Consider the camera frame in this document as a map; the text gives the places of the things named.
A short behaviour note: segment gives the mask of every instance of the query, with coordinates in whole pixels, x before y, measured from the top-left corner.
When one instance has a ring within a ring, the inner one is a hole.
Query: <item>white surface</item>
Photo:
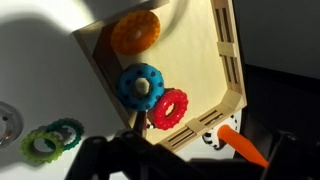
[[[241,125],[241,111],[234,114],[235,118],[238,120],[238,128],[237,132],[240,130]],[[230,121],[222,122],[217,127],[221,127],[224,124],[228,124]],[[185,161],[189,161],[192,158],[206,158],[206,159],[231,159],[233,158],[235,150],[230,146],[226,145],[221,150],[215,150],[213,147],[204,143],[202,137],[196,139],[183,149],[177,152],[177,155],[184,159]]]
[[[0,100],[16,107],[25,120],[22,135],[0,150],[0,179],[65,177],[80,146],[40,167],[28,165],[19,152],[22,138],[42,125],[70,117],[83,123],[85,137],[108,138],[123,128],[70,32],[93,22],[94,18],[112,15],[138,2],[142,1],[0,2]],[[183,150],[191,152],[192,145]],[[194,149],[193,155],[194,152],[203,154],[206,149]],[[231,154],[230,151],[224,155],[232,157]]]

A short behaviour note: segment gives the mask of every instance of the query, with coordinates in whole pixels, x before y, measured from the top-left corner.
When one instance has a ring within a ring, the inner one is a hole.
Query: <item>wooden board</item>
[[[136,113],[122,106],[115,86],[129,65],[148,63],[162,72],[166,88],[187,93],[188,111],[178,125],[167,131],[147,130],[148,141],[176,151],[246,105],[232,1],[170,1],[152,11],[161,23],[160,36],[136,56],[112,51],[110,34],[116,22],[75,34],[127,126],[133,124]],[[92,40],[86,39],[97,33],[92,52],[88,47]]]

